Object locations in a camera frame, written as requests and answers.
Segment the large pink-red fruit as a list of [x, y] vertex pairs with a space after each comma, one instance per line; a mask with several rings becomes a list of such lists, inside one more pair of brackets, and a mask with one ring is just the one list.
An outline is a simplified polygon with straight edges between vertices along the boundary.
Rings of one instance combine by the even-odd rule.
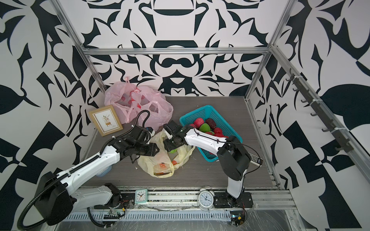
[[204, 119], [203, 118], [197, 118], [193, 125], [195, 126], [195, 128], [200, 128], [203, 124], [205, 123]]

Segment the green apple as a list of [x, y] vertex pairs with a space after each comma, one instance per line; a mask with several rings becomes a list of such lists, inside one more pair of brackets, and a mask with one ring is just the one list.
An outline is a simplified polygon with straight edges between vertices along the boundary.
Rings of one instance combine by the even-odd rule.
[[210, 132], [212, 131], [211, 127], [207, 124], [207, 123], [203, 123], [200, 127], [199, 127], [199, 131], [201, 132]]

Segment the yellow plastic bag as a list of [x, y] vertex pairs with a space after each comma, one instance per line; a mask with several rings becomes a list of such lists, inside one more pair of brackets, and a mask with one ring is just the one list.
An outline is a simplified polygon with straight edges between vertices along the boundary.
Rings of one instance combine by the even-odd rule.
[[177, 152], [170, 154], [164, 148], [163, 141], [167, 139], [164, 130], [154, 135], [150, 142], [156, 143], [160, 151], [154, 157], [141, 156], [138, 159], [139, 167], [155, 178], [168, 178], [174, 172], [188, 162], [195, 150], [194, 146], [183, 145], [177, 148]]

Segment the dark maroon fruit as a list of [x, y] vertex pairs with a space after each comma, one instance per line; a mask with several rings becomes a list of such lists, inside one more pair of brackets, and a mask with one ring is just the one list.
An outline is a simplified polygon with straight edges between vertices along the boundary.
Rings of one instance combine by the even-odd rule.
[[208, 124], [211, 128], [211, 130], [214, 130], [214, 128], [217, 127], [216, 122], [212, 118], [208, 118], [205, 120], [205, 123]]

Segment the round red apple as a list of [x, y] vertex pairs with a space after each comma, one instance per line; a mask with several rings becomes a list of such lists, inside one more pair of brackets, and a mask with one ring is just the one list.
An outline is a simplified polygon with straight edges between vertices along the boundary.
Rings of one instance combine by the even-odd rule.
[[214, 133], [223, 134], [223, 131], [221, 128], [214, 128]]

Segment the large pink plastic bag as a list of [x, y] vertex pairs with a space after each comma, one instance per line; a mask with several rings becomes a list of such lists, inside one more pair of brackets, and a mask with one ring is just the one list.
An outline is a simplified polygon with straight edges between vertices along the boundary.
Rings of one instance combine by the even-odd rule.
[[143, 94], [143, 87], [129, 81], [116, 82], [106, 90], [104, 105], [113, 106], [121, 124], [127, 124], [144, 110]]

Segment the small pink plastic bag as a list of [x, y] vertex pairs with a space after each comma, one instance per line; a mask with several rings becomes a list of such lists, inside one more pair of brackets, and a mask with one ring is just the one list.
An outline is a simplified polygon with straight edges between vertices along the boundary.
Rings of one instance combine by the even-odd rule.
[[161, 126], [168, 123], [172, 118], [173, 106], [165, 96], [150, 87], [142, 86], [130, 92], [129, 119], [135, 119], [141, 111], [148, 110], [150, 116], [145, 122], [145, 127], [151, 127], [157, 131]]

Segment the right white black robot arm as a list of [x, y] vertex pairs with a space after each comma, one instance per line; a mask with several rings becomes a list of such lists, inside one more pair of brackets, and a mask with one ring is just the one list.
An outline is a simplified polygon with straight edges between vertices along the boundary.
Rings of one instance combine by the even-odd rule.
[[182, 127], [174, 121], [164, 124], [163, 129], [168, 137], [163, 141], [166, 151], [190, 145], [215, 154], [228, 177], [227, 193], [235, 199], [240, 198], [251, 156], [235, 136], [216, 137], [190, 125]]

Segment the small teal square clock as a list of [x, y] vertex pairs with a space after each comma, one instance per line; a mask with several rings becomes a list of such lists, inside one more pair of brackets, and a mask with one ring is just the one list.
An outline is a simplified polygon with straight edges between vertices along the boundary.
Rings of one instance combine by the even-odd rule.
[[135, 204], [146, 204], [148, 202], [148, 190], [139, 189], [135, 191]]

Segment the round silver alarm clock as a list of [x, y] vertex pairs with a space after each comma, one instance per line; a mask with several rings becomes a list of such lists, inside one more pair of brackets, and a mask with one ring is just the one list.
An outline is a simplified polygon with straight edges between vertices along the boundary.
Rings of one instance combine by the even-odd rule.
[[215, 194], [212, 190], [201, 188], [197, 198], [197, 204], [199, 209], [204, 211], [212, 209], [214, 206], [214, 197]]

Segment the left circuit board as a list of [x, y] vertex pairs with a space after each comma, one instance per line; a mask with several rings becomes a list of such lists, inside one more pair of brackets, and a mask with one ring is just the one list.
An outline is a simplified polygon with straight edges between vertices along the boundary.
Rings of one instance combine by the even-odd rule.
[[120, 211], [113, 211], [110, 210], [107, 214], [103, 216], [103, 219], [108, 220], [108, 219], [121, 219], [126, 215], [126, 210], [123, 208]]

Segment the grey calculator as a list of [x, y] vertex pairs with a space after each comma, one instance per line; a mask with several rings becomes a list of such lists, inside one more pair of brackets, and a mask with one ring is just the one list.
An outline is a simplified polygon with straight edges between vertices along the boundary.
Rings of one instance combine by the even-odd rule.
[[259, 156], [256, 156], [256, 155], [253, 155], [253, 154], [250, 154], [250, 160], [251, 160], [251, 163], [260, 167], [262, 164], [263, 164], [263, 159], [261, 159]]

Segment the right circuit board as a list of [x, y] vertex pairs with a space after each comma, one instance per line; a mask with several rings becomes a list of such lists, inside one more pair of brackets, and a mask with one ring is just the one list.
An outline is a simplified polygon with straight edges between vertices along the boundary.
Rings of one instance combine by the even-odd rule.
[[238, 214], [231, 214], [230, 224], [234, 226], [241, 226], [247, 220], [248, 214], [246, 212], [238, 213]]

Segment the wooden picture frame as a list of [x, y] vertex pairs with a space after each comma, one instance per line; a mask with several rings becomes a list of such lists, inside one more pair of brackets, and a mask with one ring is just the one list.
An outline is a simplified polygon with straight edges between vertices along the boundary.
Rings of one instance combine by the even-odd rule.
[[101, 136], [123, 130], [123, 126], [112, 105], [101, 107], [88, 113]]

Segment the wall hook rail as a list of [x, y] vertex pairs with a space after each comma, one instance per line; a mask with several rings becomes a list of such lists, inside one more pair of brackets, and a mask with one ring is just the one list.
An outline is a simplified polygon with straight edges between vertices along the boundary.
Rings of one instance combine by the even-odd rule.
[[299, 92], [303, 96], [302, 103], [309, 105], [314, 112], [311, 116], [320, 118], [325, 128], [323, 132], [329, 132], [339, 144], [338, 151], [345, 151], [350, 153], [357, 149], [357, 143], [354, 137], [350, 134], [349, 130], [342, 125], [341, 122], [335, 117], [333, 112], [325, 104], [315, 90], [307, 83], [303, 76], [296, 75], [293, 71], [290, 72], [290, 77], [287, 81], [295, 85], [295, 92]]

